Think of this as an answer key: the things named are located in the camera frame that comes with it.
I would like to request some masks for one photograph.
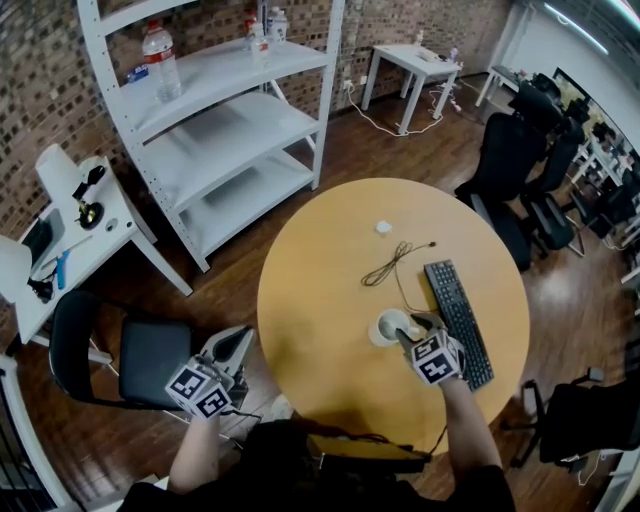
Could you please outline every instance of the white cord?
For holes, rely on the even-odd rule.
[[[605,460],[606,458],[607,458],[606,455],[602,455],[602,451],[598,452],[598,458],[596,459],[596,465],[594,466],[593,471],[589,474],[589,476],[587,477],[587,479],[584,482],[580,479],[580,476],[582,475],[582,471],[578,472],[578,485],[580,487],[584,487],[585,485],[587,485],[589,483],[589,480],[591,480],[591,477],[593,476],[593,474],[598,469],[598,462],[600,462],[600,460]]]
[[[618,247],[617,245],[615,245],[613,243],[613,240],[611,240],[611,235],[607,235],[606,237],[604,237],[602,239],[602,243],[605,245],[605,247],[607,249],[611,249],[612,251],[624,251],[625,247]]]
[[[351,103],[352,106],[354,106],[356,108],[356,110],[358,111],[358,113],[364,117],[367,121],[369,121],[375,128],[377,128],[380,131],[386,132],[389,135],[393,136],[393,137],[408,137],[409,135],[414,135],[414,134],[418,134],[418,133],[424,133],[426,132],[428,129],[433,128],[435,125],[437,125],[440,121],[442,121],[444,119],[444,116],[441,115],[439,119],[437,119],[435,122],[431,123],[429,126],[427,126],[425,129],[423,130],[419,130],[419,131],[414,131],[414,132],[405,132],[405,133],[394,133],[391,130],[387,130],[386,128],[383,128],[382,126],[378,126],[376,124],[376,122],[371,119],[370,117],[368,117],[367,115],[365,115],[362,110],[360,110],[360,107],[358,107],[358,105],[356,105],[353,100],[351,99],[351,93],[355,91],[355,87],[352,85],[347,89],[347,96],[349,97],[349,103]],[[439,92],[440,94],[442,94],[442,91],[429,91],[429,95],[433,98],[433,101],[431,102],[431,106],[433,108],[429,109],[429,113],[433,114],[435,112],[435,104],[436,104],[436,97],[433,95],[434,93]]]

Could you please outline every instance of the white desk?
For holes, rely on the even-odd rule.
[[[43,263],[88,236],[91,236],[91,238],[71,250],[65,262],[66,286],[63,290],[58,290],[58,278],[55,276],[53,280],[53,298],[47,304],[38,299],[33,290],[25,285],[22,295],[15,303],[18,330],[22,343],[35,341],[41,345],[48,346],[49,341],[44,336],[41,336],[39,332],[53,313],[60,298],[69,290],[79,286],[129,241],[136,244],[149,261],[182,293],[189,295],[193,292],[184,279],[153,247],[152,244],[156,241],[155,236],[133,204],[122,192],[120,184],[111,170],[109,161],[106,158],[90,157],[80,164],[80,170],[83,175],[86,175],[97,165],[103,165],[107,172],[98,184],[91,187],[85,194],[87,202],[98,201],[105,209],[102,220],[94,229],[85,231],[75,222],[78,217],[77,209],[75,211],[69,211],[68,209],[65,211],[63,207],[58,208],[56,204],[52,203],[40,215],[40,218],[45,219],[54,210],[58,210],[64,225],[64,234],[47,251],[47,254],[41,258]],[[108,230],[107,227],[112,224],[116,225],[111,230]],[[32,278],[41,279],[51,273],[52,270],[52,265],[44,269],[41,266],[39,268],[36,267],[33,270]],[[90,359],[104,363],[110,362],[111,357],[108,354],[90,351]]]
[[[404,85],[402,86],[402,92],[400,93],[401,98],[405,98],[407,96],[413,76],[416,76],[416,82],[413,86],[411,98],[409,99],[404,117],[402,118],[402,122],[398,128],[398,133],[400,135],[407,132],[407,127],[409,126],[409,122],[413,116],[416,104],[418,103],[418,98],[422,92],[425,79],[428,76],[449,75],[444,91],[442,91],[440,101],[438,101],[436,110],[433,113],[434,119],[440,119],[442,116],[442,109],[449,97],[453,82],[456,79],[458,71],[461,69],[460,66],[453,62],[428,62],[418,56],[419,51],[424,51],[424,48],[414,46],[412,44],[389,44],[373,47],[373,59],[371,60],[371,68],[369,69],[369,77],[367,78],[367,87],[365,88],[364,96],[362,97],[362,110],[367,110],[369,108],[369,101],[371,100],[373,84],[375,83],[376,75],[378,74],[380,58],[393,62],[401,68],[409,71],[409,74],[404,81]]]
[[[598,162],[600,162],[600,165],[602,166],[602,169],[604,170],[604,172],[606,172],[609,175],[609,177],[613,180],[616,186],[617,187],[621,186],[622,178],[616,171],[616,167],[618,166],[618,164],[620,164],[621,166],[624,165],[624,168],[626,168],[628,164],[625,165],[621,160],[617,158],[612,158],[611,155],[606,153],[602,149],[602,145],[600,144],[600,141],[598,141],[598,139],[596,139],[596,137],[593,134],[591,134],[591,138],[589,139],[589,151],[591,153],[590,156],[578,168],[578,172],[573,176],[573,178],[571,178],[571,183],[575,185],[575,183],[587,173],[587,170],[589,169],[591,164],[595,160],[597,160]]]
[[[493,66],[491,71],[489,71],[489,77],[487,81],[484,83],[482,87],[482,91],[480,91],[480,95],[478,96],[478,101],[476,101],[476,107],[479,107],[484,100],[485,96],[488,101],[491,101],[491,98],[498,89],[498,86],[506,84],[512,89],[514,92],[518,92],[520,90],[520,85],[517,81],[513,80],[513,75],[515,73],[511,72],[509,68],[505,66]]]

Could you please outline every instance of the white metal shelf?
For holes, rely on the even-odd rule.
[[[136,21],[190,2],[195,2],[195,0],[143,0],[142,2],[136,2],[104,16],[101,20],[103,33],[106,36]]]
[[[197,201],[181,217],[208,255],[313,177],[298,160],[278,151]]]
[[[145,79],[123,86],[122,95],[134,129],[146,141],[214,103],[327,62],[324,53],[287,42],[270,52],[262,69],[237,39],[178,59],[183,94],[168,103],[155,100],[153,84]]]
[[[81,0],[78,13],[100,92],[131,161],[206,272],[205,256],[295,191],[318,186],[345,0],[332,1],[326,53],[286,42],[271,48],[269,65],[260,68],[244,40],[236,40],[178,59],[183,94],[168,103],[155,100],[150,79],[121,87],[106,36],[191,1],[138,1],[102,18],[97,0]],[[266,0],[258,0],[258,11],[264,7]],[[317,68],[323,69],[316,121],[288,105],[276,80]],[[265,84],[278,99],[249,93],[185,121]],[[302,138],[313,151],[312,170],[283,151]]]
[[[275,150],[317,131],[315,119],[273,96],[244,94],[150,142],[151,168],[182,212]]]

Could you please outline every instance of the cable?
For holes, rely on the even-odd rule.
[[[353,85],[349,86],[349,88],[347,89],[347,96],[349,98],[349,103],[351,103],[351,105],[353,107],[355,107],[355,109],[358,111],[358,113],[362,117],[364,117],[367,121],[369,121],[374,126],[374,128],[377,128],[378,130],[386,132],[386,133],[388,133],[389,135],[391,135],[393,137],[408,137],[409,135],[415,135],[415,134],[419,134],[419,133],[424,133],[427,130],[429,130],[430,128],[433,128],[435,125],[437,125],[440,121],[442,121],[444,119],[444,116],[441,115],[439,119],[437,119],[435,122],[431,123],[429,126],[424,128],[423,130],[414,131],[414,132],[407,131],[405,133],[394,133],[391,130],[387,130],[386,128],[383,128],[382,126],[378,126],[373,119],[371,119],[369,116],[364,114],[362,112],[362,110],[360,110],[360,107],[353,102],[353,99],[351,99],[351,93],[353,91],[355,91],[355,90],[356,90],[356,88]],[[431,102],[431,106],[433,108],[429,109],[429,113],[430,114],[433,114],[435,112],[435,104],[436,104],[436,99],[437,98],[433,95],[433,93],[437,93],[437,92],[442,93],[442,91],[429,91],[429,95],[433,98],[433,101]]]
[[[594,466],[593,471],[589,474],[589,476],[587,477],[587,479],[584,482],[582,480],[580,480],[580,475],[582,475],[582,470],[578,472],[578,485],[580,487],[584,487],[585,485],[587,485],[589,483],[589,480],[591,480],[591,477],[593,476],[593,474],[598,469],[598,462],[600,462],[600,460],[604,460],[606,458],[607,458],[607,456],[606,455],[602,455],[602,450],[600,450],[598,452],[598,458],[596,459],[596,465]]]
[[[242,412],[242,411],[236,409],[233,406],[231,406],[231,410],[224,411],[224,412],[222,412],[220,414],[222,416],[228,416],[229,414],[236,414],[238,416],[246,416],[247,418],[256,418],[256,419],[262,421],[262,415],[261,414],[252,414],[250,412]]]
[[[444,433],[446,431],[447,431],[447,426],[445,425],[444,428],[442,429],[442,432],[440,432],[440,436],[438,437],[438,440],[436,441],[435,446],[431,448],[429,455],[433,455],[433,452],[435,452],[438,449],[438,446],[440,446],[440,443],[442,442],[442,438],[444,437]]]
[[[611,235],[607,235],[606,237],[604,237],[602,239],[602,243],[607,249],[610,249],[612,251],[624,251],[626,249],[626,247],[618,247],[617,245],[615,245],[613,243],[613,240],[611,240]]]
[[[391,271],[393,271],[396,276],[396,282],[398,283],[398,288],[400,289],[400,294],[402,295],[402,301],[404,302],[404,306],[407,308],[407,310],[412,311],[414,313],[430,313],[430,311],[426,311],[424,309],[413,308],[407,302],[407,297],[404,294],[404,290],[402,289],[402,284],[400,284],[400,277],[398,276],[398,262],[400,262],[402,258],[407,256],[408,254],[411,254],[412,252],[415,252],[419,249],[424,249],[425,247],[435,247],[435,246],[436,246],[436,242],[429,242],[428,244],[422,244],[422,245],[419,245],[418,247],[413,247],[413,244],[407,243],[404,241],[400,242],[398,244],[398,247],[396,247],[396,251],[391,261],[385,263],[380,268],[377,268],[374,271],[369,272],[360,280],[360,283],[362,284],[362,286],[367,286],[367,287],[378,286],[387,277],[389,277],[389,274],[391,273]]]

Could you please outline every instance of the water bottle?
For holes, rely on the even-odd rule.
[[[287,28],[289,22],[284,14],[284,10],[278,7],[271,9],[271,16],[267,18],[267,35],[276,49],[287,40]]]
[[[266,68],[269,65],[269,41],[264,37],[262,23],[256,21],[251,27],[253,38],[251,39],[251,54],[253,63],[258,68]]]
[[[460,51],[458,50],[457,46],[454,46],[453,48],[451,48],[451,51],[449,52],[449,61],[450,62],[457,61],[459,53],[460,53]]]
[[[173,39],[157,21],[149,23],[149,30],[142,41],[144,62],[149,67],[149,78],[155,87],[156,97],[162,102],[171,101],[182,94]]]

